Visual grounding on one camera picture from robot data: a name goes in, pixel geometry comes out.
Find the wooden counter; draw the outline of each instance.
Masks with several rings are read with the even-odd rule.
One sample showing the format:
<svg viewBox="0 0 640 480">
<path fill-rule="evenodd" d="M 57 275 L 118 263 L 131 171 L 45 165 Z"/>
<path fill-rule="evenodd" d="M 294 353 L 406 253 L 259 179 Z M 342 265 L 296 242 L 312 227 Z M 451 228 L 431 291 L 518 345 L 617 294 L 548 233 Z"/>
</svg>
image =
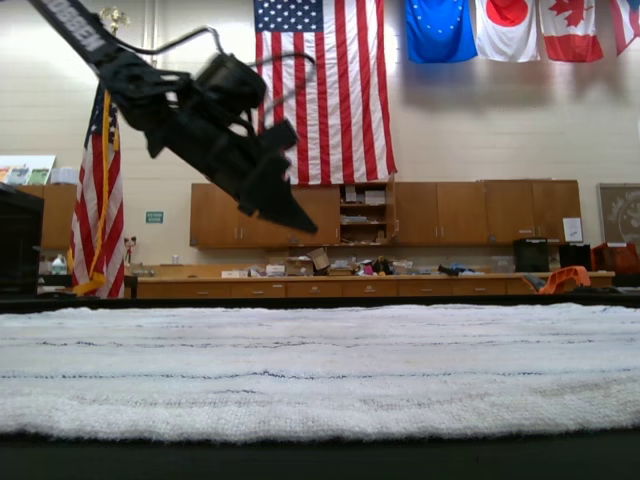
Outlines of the wooden counter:
<svg viewBox="0 0 640 480">
<path fill-rule="evenodd" d="M 546 278 L 550 273 L 536 276 Z M 592 286 L 613 283 L 614 273 L 593 272 Z M 523 295 L 533 290 L 524 274 L 396 275 L 388 277 L 140 278 L 138 298 L 305 298 Z"/>
</svg>

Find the european union flag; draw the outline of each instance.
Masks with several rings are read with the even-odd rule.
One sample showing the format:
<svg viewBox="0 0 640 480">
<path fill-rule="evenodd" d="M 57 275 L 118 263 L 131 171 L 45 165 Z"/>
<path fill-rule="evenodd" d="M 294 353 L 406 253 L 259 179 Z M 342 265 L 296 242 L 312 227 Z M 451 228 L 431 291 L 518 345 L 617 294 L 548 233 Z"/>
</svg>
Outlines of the european union flag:
<svg viewBox="0 0 640 480">
<path fill-rule="evenodd" d="M 463 62 L 478 55 L 469 0 L 405 0 L 409 60 Z"/>
</svg>

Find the countertop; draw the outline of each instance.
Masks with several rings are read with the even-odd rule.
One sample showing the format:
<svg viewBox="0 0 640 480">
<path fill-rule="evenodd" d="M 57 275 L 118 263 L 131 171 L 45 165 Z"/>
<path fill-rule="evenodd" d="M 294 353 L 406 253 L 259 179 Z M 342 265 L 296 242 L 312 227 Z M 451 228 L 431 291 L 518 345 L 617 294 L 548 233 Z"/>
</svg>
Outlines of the countertop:
<svg viewBox="0 0 640 480">
<path fill-rule="evenodd" d="M 509 280 L 520 279 L 524 273 L 485 273 L 460 275 L 450 277 L 444 274 L 436 275 L 389 275 L 389 276 L 324 276 L 324 277 L 249 277 L 249 278 L 221 278 L 221 277 L 140 277 L 140 284 L 155 283 L 229 283 L 229 282 L 353 282 L 353 281 L 394 281 L 394 280 Z M 551 273 L 533 273 L 540 278 L 548 278 Z M 614 272 L 589 272 L 591 278 L 613 278 Z"/>
</svg>

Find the american flag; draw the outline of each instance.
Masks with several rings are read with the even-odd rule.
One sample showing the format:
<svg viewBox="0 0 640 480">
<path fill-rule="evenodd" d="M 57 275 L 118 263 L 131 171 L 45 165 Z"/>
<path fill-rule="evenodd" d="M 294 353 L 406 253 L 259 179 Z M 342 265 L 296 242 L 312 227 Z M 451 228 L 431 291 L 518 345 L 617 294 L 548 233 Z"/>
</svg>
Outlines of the american flag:
<svg viewBox="0 0 640 480">
<path fill-rule="evenodd" d="M 259 120 L 287 119 L 299 143 L 285 152 L 291 182 L 342 184 L 396 172 L 384 57 L 383 0 L 254 0 L 258 73 L 267 84 Z M 290 100 L 267 108 L 302 83 L 304 58 L 260 65 L 288 52 L 316 59 L 317 74 Z"/>
<path fill-rule="evenodd" d="M 124 293 L 124 207 L 120 132 L 111 96 L 98 86 L 71 223 L 74 292 L 101 298 Z"/>
</svg>

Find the japanese flag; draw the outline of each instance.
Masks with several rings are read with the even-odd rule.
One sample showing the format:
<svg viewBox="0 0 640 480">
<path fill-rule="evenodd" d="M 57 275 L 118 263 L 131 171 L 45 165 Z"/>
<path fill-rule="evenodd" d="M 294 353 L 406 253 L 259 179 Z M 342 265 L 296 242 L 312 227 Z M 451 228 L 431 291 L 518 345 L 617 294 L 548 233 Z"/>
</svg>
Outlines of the japanese flag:
<svg viewBox="0 0 640 480">
<path fill-rule="evenodd" d="M 540 60 L 534 0 L 476 0 L 476 47 L 500 62 Z"/>
<path fill-rule="evenodd" d="M 547 55 L 561 62 L 593 62 L 604 55 L 596 37 L 596 0 L 539 0 Z"/>
</svg>

